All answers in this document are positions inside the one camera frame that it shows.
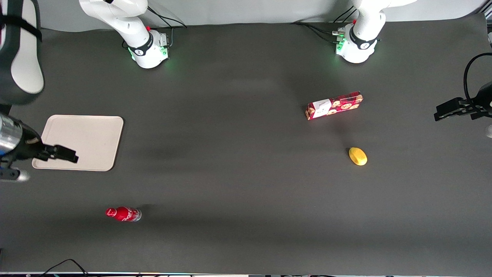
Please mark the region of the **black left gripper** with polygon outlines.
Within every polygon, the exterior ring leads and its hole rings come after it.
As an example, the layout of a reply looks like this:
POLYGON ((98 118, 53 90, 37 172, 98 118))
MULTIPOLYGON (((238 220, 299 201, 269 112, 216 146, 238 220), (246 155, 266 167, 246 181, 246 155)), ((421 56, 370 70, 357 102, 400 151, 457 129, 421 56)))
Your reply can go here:
MULTIPOLYGON (((475 96, 475 106, 480 108, 482 112, 486 112, 489 116, 492 115, 492 82, 483 85, 475 96)), ((453 98, 436 107, 434 120, 441 121, 445 118, 454 116, 472 116, 475 110, 469 100, 461 97, 453 98)))

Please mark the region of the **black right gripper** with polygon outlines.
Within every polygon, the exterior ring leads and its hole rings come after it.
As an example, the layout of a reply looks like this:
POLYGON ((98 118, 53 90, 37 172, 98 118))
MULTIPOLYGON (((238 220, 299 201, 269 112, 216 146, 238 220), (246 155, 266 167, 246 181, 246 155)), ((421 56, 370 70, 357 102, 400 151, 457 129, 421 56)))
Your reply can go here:
POLYGON ((37 157, 42 161, 60 159, 77 163, 79 157, 76 151, 61 145, 42 146, 37 132, 31 128, 16 127, 1 129, 1 168, 8 169, 18 160, 28 160, 37 157))

